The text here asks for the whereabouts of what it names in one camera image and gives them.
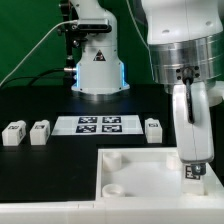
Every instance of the white block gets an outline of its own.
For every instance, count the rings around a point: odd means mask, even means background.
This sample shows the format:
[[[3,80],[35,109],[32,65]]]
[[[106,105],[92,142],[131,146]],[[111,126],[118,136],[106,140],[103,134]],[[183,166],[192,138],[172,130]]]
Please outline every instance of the white block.
[[[50,136],[50,123],[47,120],[37,121],[30,131],[31,145],[46,145]]]
[[[182,192],[192,195],[205,195],[204,176],[194,176],[190,165],[183,165]]]
[[[162,143],[163,129],[159,120],[145,120],[145,135],[148,143]]]
[[[2,132],[4,146],[18,146],[26,136],[26,123],[24,121],[11,122]]]

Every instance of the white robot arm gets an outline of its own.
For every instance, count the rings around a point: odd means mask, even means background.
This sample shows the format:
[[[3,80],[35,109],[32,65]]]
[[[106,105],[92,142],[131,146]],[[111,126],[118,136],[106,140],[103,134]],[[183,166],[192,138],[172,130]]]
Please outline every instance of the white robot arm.
[[[142,0],[153,78],[173,93],[177,148],[195,175],[213,160],[207,90],[222,74],[218,0]]]
[[[98,0],[70,0],[78,14],[77,28],[87,32],[82,58],[77,64],[76,84],[72,90],[85,99],[110,99],[129,89],[124,81],[124,65],[117,56],[117,20],[100,7]],[[88,29],[111,27],[110,32]]]

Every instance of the black table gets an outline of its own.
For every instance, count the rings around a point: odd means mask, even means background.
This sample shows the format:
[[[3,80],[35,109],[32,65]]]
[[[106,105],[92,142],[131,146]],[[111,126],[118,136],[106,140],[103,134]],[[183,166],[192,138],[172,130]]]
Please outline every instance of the black table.
[[[72,96],[63,87],[10,87],[0,91],[0,129],[24,120],[27,136],[18,147],[0,140],[0,203],[94,200],[99,148],[174,147],[172,97],[160,85],[131,86],[129,96],[94,103]],[[58,116],[138,115],[144,121],[159,119],[163,144],[148,144],[144,135],[50,136],[46,146],[31,146],[29,131],[36,121]],[[224,176],[224,107],[211,109],[216,157],[211,164]]]

